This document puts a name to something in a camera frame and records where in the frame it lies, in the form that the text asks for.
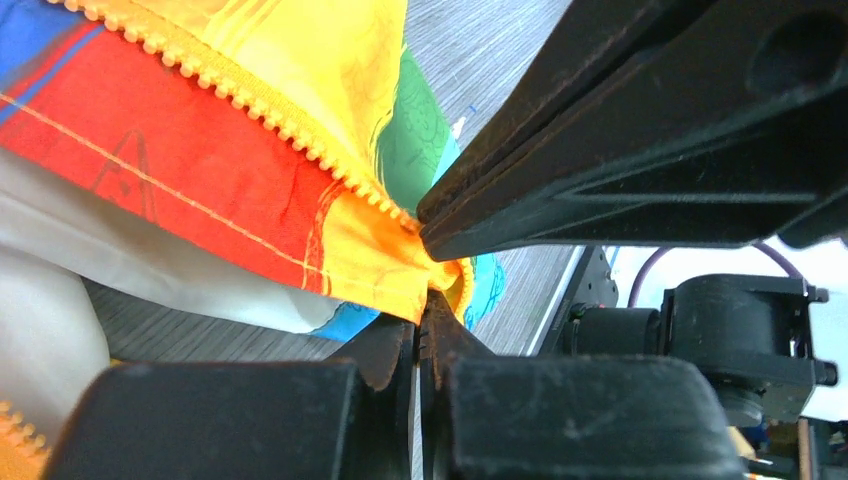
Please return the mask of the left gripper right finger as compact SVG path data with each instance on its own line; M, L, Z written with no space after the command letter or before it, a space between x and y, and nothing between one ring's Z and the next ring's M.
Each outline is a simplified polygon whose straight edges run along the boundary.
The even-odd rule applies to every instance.
M427 479L742 479L719 400L657 356L498 356L427 294L419 323Z

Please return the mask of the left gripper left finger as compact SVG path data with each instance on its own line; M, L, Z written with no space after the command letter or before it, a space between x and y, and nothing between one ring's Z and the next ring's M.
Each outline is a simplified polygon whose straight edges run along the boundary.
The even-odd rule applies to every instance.
M406 479L415 327L322 361L134 363L87 389L47 479Z

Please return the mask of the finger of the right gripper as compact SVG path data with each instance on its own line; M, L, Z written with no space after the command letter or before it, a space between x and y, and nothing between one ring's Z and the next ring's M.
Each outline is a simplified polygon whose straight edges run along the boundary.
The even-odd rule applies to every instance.
M511 155L636 53L679 35L708 1L574 1L504 105L419 202L424 224L503 171Z
M845 236L846 3L708 2L423 223L431 257Z

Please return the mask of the rainbow striped zip jacket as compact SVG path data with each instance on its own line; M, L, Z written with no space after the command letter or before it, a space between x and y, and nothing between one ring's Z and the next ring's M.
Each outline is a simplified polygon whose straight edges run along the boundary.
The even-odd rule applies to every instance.
M467 320L468 259L438 263L387 185L391 130L440 158L439 110L401 108L403 1L5 1L1 144L299 293Z

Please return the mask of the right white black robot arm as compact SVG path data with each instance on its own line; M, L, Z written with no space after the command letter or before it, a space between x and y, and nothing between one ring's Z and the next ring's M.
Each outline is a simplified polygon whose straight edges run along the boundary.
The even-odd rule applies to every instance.
M574 1L419 203L432 258L543 243L806 248L847 230L843 1ZM729 421L797 418L839 370L803 280L705 275L553 346L690 362Z

